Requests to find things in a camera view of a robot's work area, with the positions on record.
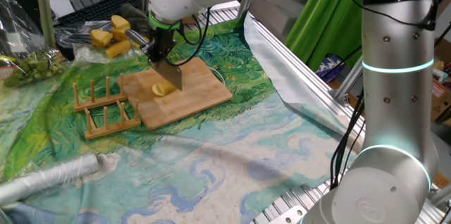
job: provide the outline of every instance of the silver foil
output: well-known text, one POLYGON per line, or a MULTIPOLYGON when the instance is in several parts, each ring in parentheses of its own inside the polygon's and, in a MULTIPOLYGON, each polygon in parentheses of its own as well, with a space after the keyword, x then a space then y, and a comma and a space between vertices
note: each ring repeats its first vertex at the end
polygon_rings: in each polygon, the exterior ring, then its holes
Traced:
POLYGON ((0 206, 4 206, 45 189, 74 182, 78 178, 95 173, 99 163, 94 154, 64 161, 57 166, 43 168, 0 185, 0 206))

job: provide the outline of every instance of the green curtain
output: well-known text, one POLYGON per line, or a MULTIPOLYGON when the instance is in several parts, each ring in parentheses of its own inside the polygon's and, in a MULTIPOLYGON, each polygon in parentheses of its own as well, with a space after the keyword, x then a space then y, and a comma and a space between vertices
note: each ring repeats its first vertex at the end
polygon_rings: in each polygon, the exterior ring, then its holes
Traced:
MULTIPOLYGON (((326 54, 344 58, 361 45, 361 26, 362 10, 352 0, 309 0, 285 45, 317 71, 326 54)), ((361 54, 355 54, 347 65, 352 67, 361 54)))

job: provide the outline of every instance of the robotic arm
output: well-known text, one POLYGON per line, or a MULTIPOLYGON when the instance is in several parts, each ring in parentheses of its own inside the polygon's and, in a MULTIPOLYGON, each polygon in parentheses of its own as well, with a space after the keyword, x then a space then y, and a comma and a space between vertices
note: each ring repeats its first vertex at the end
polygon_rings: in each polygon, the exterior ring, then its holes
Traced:
MULTIPOLYGON (((151 1, 149 18, 156 35, 142 48, 168 79, 181 75, 179 68, 164 62, 174 45, 173 25, 201 8, 232 0, 151 1)), ((362 25, 364 148, 340 185, 308 212, 302 224, 411 224, 418 218, 438 162, 430 134, 433 27, 420 24, 425 15, 433 14, 431 4, 363 1, 370 9, 363 11, 362 25)))

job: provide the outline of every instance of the knife blade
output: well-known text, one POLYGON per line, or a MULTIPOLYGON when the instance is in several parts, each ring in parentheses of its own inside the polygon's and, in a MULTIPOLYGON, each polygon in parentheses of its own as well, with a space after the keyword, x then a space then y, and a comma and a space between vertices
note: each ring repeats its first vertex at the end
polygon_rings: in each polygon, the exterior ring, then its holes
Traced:
POLYGON ((165 60, 151 63, 150 66, 174 87, 183 90, 182 68, 171 66, 165 60))
MULTIPOLYGON (((153 44, 153 40, 150 43, 147 43, 146 40, 134 30, 126 30, 125 34, 132 41, 139 44, 144 53, 147 53, 149 46, 153 44)), ((156 62, 149 60, 149 64, 161 77, 171 83, 174 87, 183 90, 182 69, 180 67, 171 66, 164 59, 156 62)))

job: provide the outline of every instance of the plastic bag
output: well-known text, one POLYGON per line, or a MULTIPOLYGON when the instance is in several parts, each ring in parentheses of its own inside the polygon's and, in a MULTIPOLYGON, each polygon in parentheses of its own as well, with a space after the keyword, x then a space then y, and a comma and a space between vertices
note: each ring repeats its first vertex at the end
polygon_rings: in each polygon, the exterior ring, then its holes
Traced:
POLYGON ((63 48, 72 49, 74 44, 91 44, 92 30, 111 31, 111 21, 91 21, 55 27, 56 42, 63 48))
POLYGON ((73 53, 75 55, 75 61, 86 61, 91 63, 113 63, 134 59, 144 55, 141 49, 132 46, 126 54, 110 58, 105 52, 105 49, 93 48, 91 44, 73 44, 73 53))
POLYGON ((0 0, 0 81, 18 87, 62 73, 63 57, 45 47, 44 36, 16 0, 0 0))

